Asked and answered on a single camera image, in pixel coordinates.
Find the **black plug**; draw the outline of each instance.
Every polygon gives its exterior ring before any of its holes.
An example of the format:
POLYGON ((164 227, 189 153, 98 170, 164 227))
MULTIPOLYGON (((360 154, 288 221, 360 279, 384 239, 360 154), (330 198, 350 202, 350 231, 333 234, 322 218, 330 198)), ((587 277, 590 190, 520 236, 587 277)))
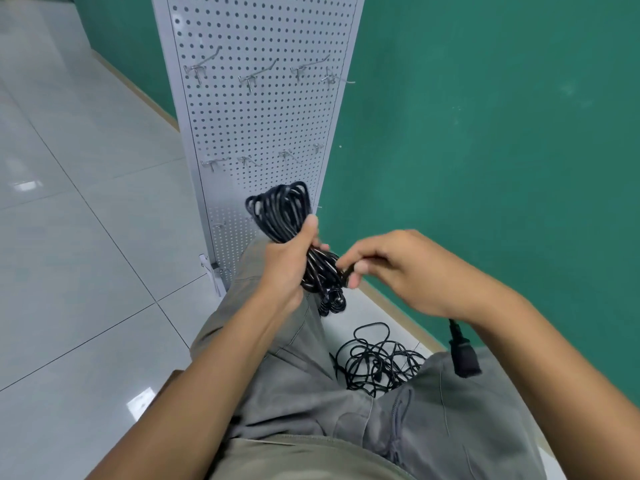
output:
POLYGON ((469 339, 462 335, 460 325, 454 320, 449 320, 449 329, 451 330, 451 340, 449 341, 451 359, 456 375, 466 379, 482 374, 476 351, 471 346, 469 339))

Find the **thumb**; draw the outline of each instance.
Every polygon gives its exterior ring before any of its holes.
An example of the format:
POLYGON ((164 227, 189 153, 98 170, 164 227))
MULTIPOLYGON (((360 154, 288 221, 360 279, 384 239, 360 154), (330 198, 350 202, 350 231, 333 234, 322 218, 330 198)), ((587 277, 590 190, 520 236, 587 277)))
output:
POLYGON ((306 251, 311 247, 311 243, 317 233, 318 218, 313 214, 309 214, 302 224, 302 229, 300 229, 298 235, 292 239, 292 242, 295 242, 296 246, 299 246, 300 249, 304 249, 306 251))
POLYGON ((389 261, 382 258, 366 258, 359 260, 353 270, 358 274, 370 274, 385 284, 391 284, 396 270, 389 261))

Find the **metal hook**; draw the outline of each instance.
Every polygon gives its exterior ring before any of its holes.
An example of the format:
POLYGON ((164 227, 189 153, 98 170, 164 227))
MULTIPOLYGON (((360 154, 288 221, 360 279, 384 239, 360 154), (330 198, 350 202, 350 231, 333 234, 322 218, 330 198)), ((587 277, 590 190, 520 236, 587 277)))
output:
POLYGON ((291 152, 290 152, 290 151, 288 151, 288 150, 283 150, 283 151, 281 151, 281 152, 278 152, 278 156, 279 156, 279 157, 282 157, 284 160, 286 160, 286 159, 287 159, 287 157, 289 157, 289 158, 291 158, 292 160, 294 160, 296 163, 300 164, 300 161, 299 161, 297 158, 295 158, 295 156, 293 156, 293 153, 291 153, 291 152))
POLYGON ((266 67, 266 68, 264 68, 262 70, 259 70, 258 72, 254 72, 253 74, 249 74, 246 77, 238 76, 238 81, 240 81, 240 86, 243 86, 244 83, 246 82, 246 85, 249 88, 249 92, 251 92, 251 94, 253 94, 253 90, 256 87, 256 79, 255 79, 255 77, 258 74, 261 74, 263 72, 267 72, 268 70, 273 69, 273 66, 276 65, 276 62, 278 62, 279 60, 280 60, 280 58, 277 57, 276 60, 274 60, 273 63, 269 67, 266 67))
POLYGON ((242 166, 246 166, 247 162, 251 162, 253 163, 254 166, 262 166, 262 163, 256 163, 255 160, 249 158, 249 157, 238 157, 238 161, 242 162, 242 166))
POLYGON ((315 64, 319 64, 322 62, 326 62, 329 59, 329 56, 331 54, 327 54, 326 57, 324 59, 322 59, 321 61, 316 61, 316 62, 309 62, 308 64, 302 64, 299 65, 298 67, 289 67, 289 69, 291 69, 291 73, 295 72, 296 73, 296 80, 298 82, 300 82, 300 73, 302 71, 304 71, 304 69, 306 69, 309 66, 315 65, 315 64))
POLYGON ((215 158, 213 160, 200 160, 200 164, 202 166, 207 166, 209 165, 209 167, 211 168, 211 171, 213 171, 213 163, 218 163, 218 162, 226 162, 227 160, 231 160, 231 157, 228 158, 215 158))
POLYGON ((329 69, 329 67, 326 68, 326 75, 322 79, 320 79, 320 81, 322 82, 327 81, 327 84, 334 84, 337 79, 342 80, 347 84, 355 84, 354 80, 353 81, 346 80, 341 77, 338 77, 336 74, 333 73, 331 69, 329 69))
POLYGON ((207 62, 207 61, 212 60, 216 55, 218 55, 218 53, 220 52, 220 50, 222 50, 222 46, 221 46, 221 45, 219 45, 219 46, 218 46, 218 49, 216 50, 216 53, 215 53, 215 54, 213 54, 212 56, 207 57, 206 59, 203 59, 203 60, 201 60, 200 62, 198 62, 198 63, 196 63, 196 64, 194 64, 194 65, 192 65, 192 66, 187 66, 187 65, 185 65, 185 66, 184 66, 184 72, 185 72, 185 74, 187 74, 187 75, 188 75, 188 74, 189 74, 189 72, 194 71, 194 72, 196 73, 196 79, 198 80, 198 84, 199 84, 199 85, 202 85, 202 79, 200 78, 200 72, 198 71, 198 69, 202 69, 203 74, 204 74, 204 75, 207 75, 207 68, 206 68, 206 67, 204 67, 204 63, 205 63, 205 62, 207 62))

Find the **gray pants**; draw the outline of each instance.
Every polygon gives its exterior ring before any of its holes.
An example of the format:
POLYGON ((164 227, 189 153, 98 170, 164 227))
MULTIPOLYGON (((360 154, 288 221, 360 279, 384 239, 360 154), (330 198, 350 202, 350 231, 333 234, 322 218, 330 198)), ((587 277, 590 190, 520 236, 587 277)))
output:
MULTIPOLYGON (((255 291, 267 238, 244 251, 218 309, 191 346, 195 358, 255 291)), ((331 436, 393 461, 418 479, 544 479, 531 414, 500 364, 478 349, 482 375, 461 379, 437 353, 416 377, 373 399, 335 373, 316 300, 305 294, 278 332, 229 426, 228 438, 331 436)))

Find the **white pegboard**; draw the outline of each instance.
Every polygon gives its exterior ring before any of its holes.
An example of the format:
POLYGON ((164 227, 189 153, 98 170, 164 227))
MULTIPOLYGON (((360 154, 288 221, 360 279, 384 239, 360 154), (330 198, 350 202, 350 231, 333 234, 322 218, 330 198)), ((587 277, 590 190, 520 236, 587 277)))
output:
POLYGON ((196 196, 204 197, 226 286, 257 231, 244 209, 249 195, 302 180, 317 206, 345 85, 322 79, 346 78, 363 2, 154 0, 180 131, 188 158, 195 156, 196 196), (299 77, 292 70, 318 61, 299 77), (186 69, 198 63, 197 74, 186 69), (241 83, 272 64, 250 80, 253 91, 241 83), (217 162, 201 163, 210 160, 217 162))

